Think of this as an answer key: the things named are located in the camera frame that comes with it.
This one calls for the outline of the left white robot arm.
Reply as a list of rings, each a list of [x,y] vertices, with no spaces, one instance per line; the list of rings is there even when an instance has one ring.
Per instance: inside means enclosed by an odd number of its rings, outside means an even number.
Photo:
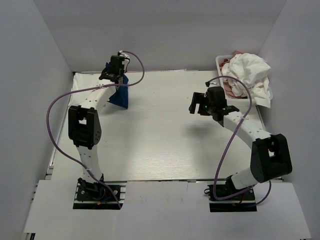
[[[99,200],[105,196],[106,187],[96,182],[88,173],[103,182],[104,174],[98,160],[97,145],[102,137],[102,128],[99,112],[106,103],[127,109],[129,106],[128,88],[125,86],[110,86],[108,84],[127,84],[128,78],[125,70],[130,62],[130,57],[123,51],[111,56],[98,78],[98,85],[103,86],[91,90],[89,95],[80,103],[72,104],[68,109],[68,137],[76,146],[80,161],[86,167],[83,169],[82,179],[92,183],[88,193]]]

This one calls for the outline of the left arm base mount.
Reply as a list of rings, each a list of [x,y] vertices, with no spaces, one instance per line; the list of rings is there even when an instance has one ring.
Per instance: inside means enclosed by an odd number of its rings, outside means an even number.
[[[108,183],[110,189],[100,183],[90,183],[82,178],[77,180],[74,195],[74,210],[120,210],[125,201],[126,184]]]

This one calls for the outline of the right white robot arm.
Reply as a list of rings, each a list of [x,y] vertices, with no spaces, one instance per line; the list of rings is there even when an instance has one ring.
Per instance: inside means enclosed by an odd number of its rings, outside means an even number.
[[[251,150],[250,165],[226,179],[226,195],[236,200],[258,183],[264,183],[293,171],[288,141],[283,134],[271,134],[258,128],[234,105],[228,105],[220,86],[205,93],[194,92],[189,106],[191,114],[211,116],[222,127],[233,132]]]

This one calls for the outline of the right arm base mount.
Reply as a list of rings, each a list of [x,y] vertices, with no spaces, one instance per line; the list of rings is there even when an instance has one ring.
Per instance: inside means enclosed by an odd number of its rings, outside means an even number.
[[[211,213],[256,212],[256,198],[253,190],[226,200],[217,200],[213,194],[213,184],[207,186],[203,193],[208,197]]]

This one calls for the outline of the blue t shirt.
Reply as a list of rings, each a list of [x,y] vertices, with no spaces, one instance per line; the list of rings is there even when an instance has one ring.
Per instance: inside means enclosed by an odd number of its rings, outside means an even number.
[[[107,62],[103,70],[107,80],[112,83],[119,84],[119,80],[116,79],[116,74],[111,72],[111,65]],[[129,92],[125,86],[117,86],[115,93],[109,98],[109,103],[128,109],[129,106]]]

